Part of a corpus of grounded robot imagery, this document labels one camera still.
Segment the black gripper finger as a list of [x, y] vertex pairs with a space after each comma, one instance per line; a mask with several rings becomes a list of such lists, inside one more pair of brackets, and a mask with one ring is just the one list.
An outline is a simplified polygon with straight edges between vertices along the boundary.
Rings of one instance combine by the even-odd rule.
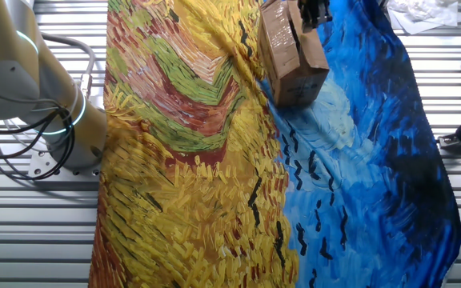
[[326, 22], [331, 22], [333, 16], [330, 11], [330, 0], [317, 0], [317, 24], [323, 24]]
[[303, 32], [310, 32], [315, 28], [316, 23], [316, 1], [298, 0], [298, 8], [302, 18]]

